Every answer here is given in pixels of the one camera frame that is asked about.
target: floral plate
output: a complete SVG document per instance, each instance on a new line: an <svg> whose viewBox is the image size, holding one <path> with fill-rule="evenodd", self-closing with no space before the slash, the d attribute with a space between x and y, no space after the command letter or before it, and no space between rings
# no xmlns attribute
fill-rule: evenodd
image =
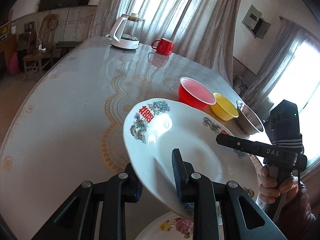
<svg viewBox="0 0 320 240"><path fill-rule="evenodd" d="M134 171L154 197L179 216L193 220L193 203L182 204L172 170L171 153L212 181L235 180L255 201L258 180L247 153L216 142L231 132L206 113L180 102L153 98L135 105L124 121L124 142Z"/></svg>
<svg viewBox="0 0 320 240"><path fill-rule="evenodd" d="M220 239L223 240L223 227L219 226ZM193 222L168 212L151 222L136 240L179 240L193 238Z"/></svg>

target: dragon pattern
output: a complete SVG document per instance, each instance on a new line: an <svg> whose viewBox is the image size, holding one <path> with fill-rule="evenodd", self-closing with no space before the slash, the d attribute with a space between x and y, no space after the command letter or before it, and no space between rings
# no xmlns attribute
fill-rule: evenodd
<svg viewBox="0 0 320 240"><path fill-rule="evenodd" d="M141 140L143 143L146 143L146 137L144 133L147 131L148 123L145 119L140 118L140 114L136 113L134 115L135 121L130 127L130 133L137 140Z"/></svg>
<svg viewBox="0 0 320 240"><path fill-rule="evenodd" d="M243 157L246 156L246 154L244 152L241 152L239 150L233 149L233 151L238 155L239 159L242 159Z"/></svg>
<svg viewBox="0 0 320 240"><path fill-rule="evenodd" d="M203 118L203 125L209 126L212 131L214 131L216 134L219 134L222 130L220 126L217 124L214 124L208 117Z"/></svg>
<svg viewBox="0 0 320 240"><path fill-rule="evenodd" d="M155 115L165 113L165 111L170 111L170 107L166 101L153 102L153 104L148 104L148 106Z"/></svg>

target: glass kettle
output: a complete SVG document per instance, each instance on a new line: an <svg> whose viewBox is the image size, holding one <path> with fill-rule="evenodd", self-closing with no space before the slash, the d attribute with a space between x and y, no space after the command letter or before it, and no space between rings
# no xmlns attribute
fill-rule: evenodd
<svg viewBox="0 0 320 240"><path fill-rule="evenodd" d="M113 25L110 35L106 36L111 44L121 49L137 49L145 19L138 14L123 14Z"/></svg>

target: white kettle base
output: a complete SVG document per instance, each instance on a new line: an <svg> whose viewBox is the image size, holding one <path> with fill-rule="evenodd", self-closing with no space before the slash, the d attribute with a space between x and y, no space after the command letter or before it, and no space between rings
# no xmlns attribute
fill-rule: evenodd
<svg viewBox="0 0 320 240"><path fill-rule="evenodd" d="M120 39L119 42L112 40L111 44L119 49L137 49L139 46L139 41Z"/></svg>

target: chair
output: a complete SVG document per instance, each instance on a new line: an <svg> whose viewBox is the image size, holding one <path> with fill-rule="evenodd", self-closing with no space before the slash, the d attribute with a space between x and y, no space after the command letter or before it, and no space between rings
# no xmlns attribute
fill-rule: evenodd
<svg viewBox="0 0 320 240"><path fill-rule="evenodd" d="M27 72L29 68L39 68L40 75L42 76L42 69L48 65L50 61L51 66L53 66L53 38L57 25L58 16L56 14L48 14L46 17L44 17L38 38L40 43L46 46L46 50L42 51L37 49L32 54L23 57L24 72L26 73L26 77L28 77ZM48 60L44 65L42 65L41 60L49 57L51 60Z"/></svg>

